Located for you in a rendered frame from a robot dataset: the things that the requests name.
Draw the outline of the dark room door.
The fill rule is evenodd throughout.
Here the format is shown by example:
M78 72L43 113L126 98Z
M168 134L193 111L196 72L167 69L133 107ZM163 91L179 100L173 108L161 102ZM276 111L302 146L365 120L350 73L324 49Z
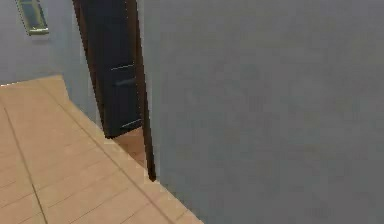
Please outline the dark room door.
M72 0L102 130L108 139L140 128L149 179L157 179L138 0Z

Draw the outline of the green framed wall picture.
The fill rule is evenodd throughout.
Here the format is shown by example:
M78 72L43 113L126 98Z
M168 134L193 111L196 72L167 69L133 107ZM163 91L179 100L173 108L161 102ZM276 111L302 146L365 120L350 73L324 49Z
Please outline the green framed wall picture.
M15 2L29 36L49 33L40 0L15 0Z

